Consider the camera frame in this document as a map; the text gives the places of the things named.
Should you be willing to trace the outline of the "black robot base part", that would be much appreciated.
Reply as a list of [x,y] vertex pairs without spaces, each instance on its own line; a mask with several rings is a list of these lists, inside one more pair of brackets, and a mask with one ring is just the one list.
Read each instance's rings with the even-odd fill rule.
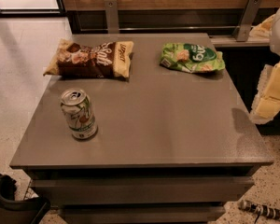
[[15,200],[16,181],[0,174],[0,224],[38,224],[50,209],[43,197]]

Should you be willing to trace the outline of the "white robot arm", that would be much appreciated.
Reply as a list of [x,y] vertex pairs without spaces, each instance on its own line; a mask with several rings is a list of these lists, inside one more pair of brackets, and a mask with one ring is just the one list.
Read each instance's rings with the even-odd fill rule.
[[[271,24],[270,50],[280,56],[280,8]],[[280,61],[274,66],[264,66],[257,91],[251,106],[250,120],[255,124],[266,124],[280,112]]]

